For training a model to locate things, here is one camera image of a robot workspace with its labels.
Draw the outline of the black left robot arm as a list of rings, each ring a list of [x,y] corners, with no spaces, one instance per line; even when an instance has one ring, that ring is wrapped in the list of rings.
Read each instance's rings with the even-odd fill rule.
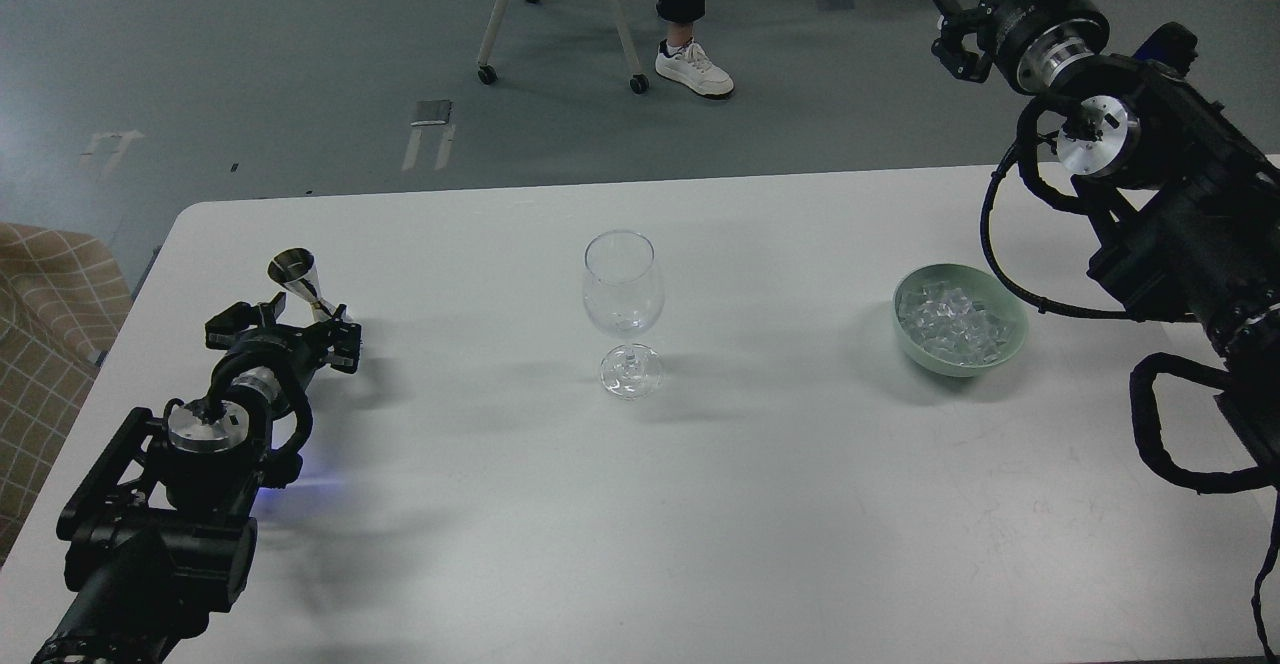
[[[244,591],[264,487],[287,487],[314,431],[307,386],[320,368],[355,374],[361,328],[320,301],[284,325],[284,296],[238,301],[205,325],[220,351],[205,394],[138,406],[61,509],[74,601],[37,663],[161,663]]]

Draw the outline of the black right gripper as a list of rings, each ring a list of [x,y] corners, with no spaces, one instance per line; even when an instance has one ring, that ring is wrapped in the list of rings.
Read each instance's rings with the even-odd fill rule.
[[[1102,52],[1110,23],[1091,0],[932,0],[931,52],[956,81],[986,82],[992,67],[1016,93],[1043,93],[1071,61]]]

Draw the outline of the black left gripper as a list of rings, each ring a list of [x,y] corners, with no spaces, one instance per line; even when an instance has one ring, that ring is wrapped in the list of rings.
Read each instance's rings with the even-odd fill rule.
[[[227,351],[215,365],[215,413],[224,413],[227,391],[251,368],[268,368],[276,394],[266,397],[274,415],[310,415],[306,386],[319,368],[356,374],[362,351],[362,326],[328,319],[308,328],[276,325],[284,301],[248,304],[237,301],[205,322],[205,348]]]

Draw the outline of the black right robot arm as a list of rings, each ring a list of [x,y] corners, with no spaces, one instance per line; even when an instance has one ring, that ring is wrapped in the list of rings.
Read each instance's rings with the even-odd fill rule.
[[[1140,459],[1198,494],[1277,487],[1277,168],[1189,84],[1197,36],[1169,22],[1121,55],[1107,52],[1108,20],[1091,0],[932,3],[937,61],[957,81],[998,70],[1028,99],[982,203],[992,275],[1039,313],[1197,322],[1222,368],[1153,353],[1130,374]],[[1050,209],[1088,219],[1100,246],[1087,273],[1117,310],[1066,304],[1006,275],[991,216],[1011,171]],[[1252,467],[1197,472],[1172,459],[1155,395],[1161,374],[1215,391]]]

